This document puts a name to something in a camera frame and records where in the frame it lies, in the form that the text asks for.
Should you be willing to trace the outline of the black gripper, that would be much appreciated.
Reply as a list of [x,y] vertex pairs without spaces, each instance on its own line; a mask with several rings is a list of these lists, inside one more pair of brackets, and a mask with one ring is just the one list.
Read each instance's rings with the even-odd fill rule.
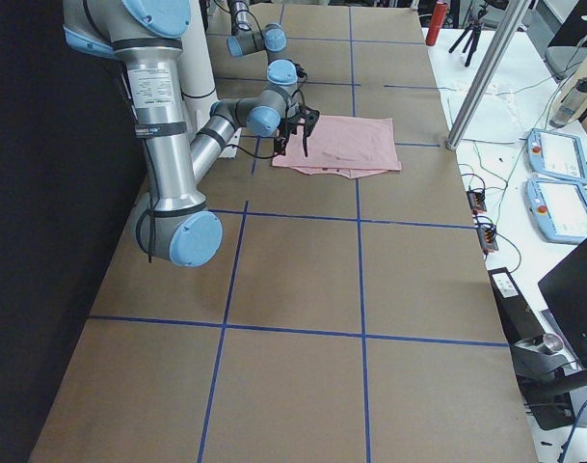
[[311,136],[320,118],[320,112],[304,104],[298,105],[293,114],[280,119],[273,140],[273,155],[285,156],[288,138],[302,130],[302,147],[304,156],[308,157],[307,140]]

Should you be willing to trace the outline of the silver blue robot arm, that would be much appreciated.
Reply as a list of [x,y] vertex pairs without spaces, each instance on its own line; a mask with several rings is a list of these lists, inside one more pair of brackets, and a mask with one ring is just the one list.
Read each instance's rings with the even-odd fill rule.
[[218,99],[196,1],[66,1],[64,30],[74,50],[121,65],[121,84],[147,164],[148,191],[132,211],[138,246],[150,259],[198,267],[218,251],[223,227],[198,185],[240,129],[286,152],[307,138],[319,114],[307,106],[304,69],[286,51],[278,23],[260,25],[245,1],[231,1],[227,49],[263,52],[267,83],[254,97]]
[[251,1],[227,1],[230,16],[230,35],[227,49],[232,57],[239,58],[265,52],[268,61],[283,59],[287,36],[279,23],[261,26],[250,11]]

